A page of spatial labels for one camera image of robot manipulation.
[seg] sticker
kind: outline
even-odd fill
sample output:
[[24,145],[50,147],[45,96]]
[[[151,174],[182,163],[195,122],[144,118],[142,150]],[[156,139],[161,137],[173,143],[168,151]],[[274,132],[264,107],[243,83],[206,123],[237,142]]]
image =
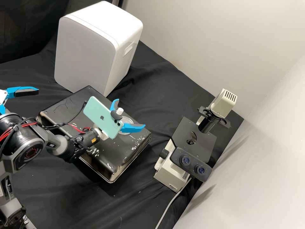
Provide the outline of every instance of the sticker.
[[50,142],[48,142],[47,146],[48,146],[48,147],[51,147],[51,148],[55,148],[55,147],[56,147],[56,145],[55,145],[55,144],[50,143]]

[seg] microscope body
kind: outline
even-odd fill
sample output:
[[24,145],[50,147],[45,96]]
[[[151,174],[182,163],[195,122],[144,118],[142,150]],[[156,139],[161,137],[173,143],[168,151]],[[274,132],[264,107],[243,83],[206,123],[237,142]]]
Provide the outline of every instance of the microscope body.
[[235,94],[222,89],[208,107],[201,106],[198,109],[201,116],[196,124],[183,117],[159,154],[154,178],[174,192],[179,192],[190,176],[206,181],[212,172],[207,162],[217,139],[210,130],[216,124],[230,128],[230,122],[225,117],[236,100]]

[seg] wire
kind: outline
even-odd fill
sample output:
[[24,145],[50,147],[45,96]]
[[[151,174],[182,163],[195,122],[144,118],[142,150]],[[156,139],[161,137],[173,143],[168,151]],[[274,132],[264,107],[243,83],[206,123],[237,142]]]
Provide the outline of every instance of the wire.
[[79,130],[76,126],[74,126],[74,125],[72,125],[72,124],[69,124],[69,125],[72,126],[73,129],[75,129],[76,131],[78,131],[78,132],[80,132],[80,133],[82,133],[82,134],[85,134],[85,132]]
[[[32,125],[36,125],[37,122],[31,122],[31,123],[27,123],[27,124],[22,124],[22,127],[28,127],[28,126],[32,126]],[[5,139],[11,132],[12,128],[9,127],[1,136],[0,136],[0,142]]]
[[191,179],[192,179],[192,178],[189,178],[189,179],[187,180],[187,182],[186,182],[186,183],[184,184],[184,186],[180,189],[180,191],[177,192],[177,194],[176,194],[176,195],[172,198],[172,200],[169,202],[168,206],[166,207],[166,209],[165,209],[163,215],[161,216],[161,218],[160,218],[160,220],[159,220],[157,226],[155,227],[155,229],[158,229],[158,227],[160,226],[160,224],[161,224],[161,222],[162,222],[162,220],[163,220],[163,218],[164,218],[166,212],[168,211],[169,207],[171,206],[171,204],[173,203],[173,201],[177,198],[177,196],[179,196],[179,194],[182,192],[182,190],[185,188],[185,186],[187,186],[187,184],[190,182]]
[[3,144],[1,145],[1,148],[0,148],[0,159],[1,159],[1,156],[2,156],[2,151],[4,149],[4,146],[7,144],[7,142],[9,141],[9,139],[11,138],[11,136],[13,135],[13,133],[15,133],[15,131],[11,131],[7,138],[4,140]]
[[26,118],[26,119],[23,119],[19,124],[22,124],[30,119],[34,119],[36,121],[36,118],[35,117],[29,117],[29,118]]
[[63,123],[55,124],[53,126],[45,126],[45,127],[43,127],[43,129],[45,129],[45,130],[54,130],[54,129],[58,129],[60,127],[63,127],[65,125],[69,125],[69,122],[71,122],[73,119],[76,118],[76,116],[79,115],[79,113],[83,110],[83,108],[86,106],[86,104],[87,104],[87,101],[84,101],[84,103],[82,105],[82,108],[79,110],[79,112],[77,112],[77,114],[74,115],[74,117],[72,119],[70,119],[68,122],[63,122]]
[[85,130],[90,131],[90,130],[91,130],[91,128],[90,128],[90,127],[84,127],[84,128],[83,128],[83,131],[85,132]]

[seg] mint green smartphone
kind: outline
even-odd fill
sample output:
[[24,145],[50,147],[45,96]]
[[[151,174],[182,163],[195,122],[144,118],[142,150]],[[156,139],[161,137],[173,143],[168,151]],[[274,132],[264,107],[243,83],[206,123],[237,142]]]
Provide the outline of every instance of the mint green smartphone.
[[88,100],[83,113],[111,139],[114,139],[123,127],[123,122],[115,123],[110,110],[94,96]]

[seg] microscope base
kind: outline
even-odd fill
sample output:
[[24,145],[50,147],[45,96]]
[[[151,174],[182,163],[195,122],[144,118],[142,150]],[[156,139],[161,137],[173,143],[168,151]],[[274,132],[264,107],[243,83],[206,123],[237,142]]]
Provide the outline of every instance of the microscope base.
[[165,149],[169,151],[169,154],[166,159],[159,157],[155,164],[155,170],[157,172],[154,178],[177,193],[186,184],[190,175],[170,160],[175,150],[172,140],[168,141]]

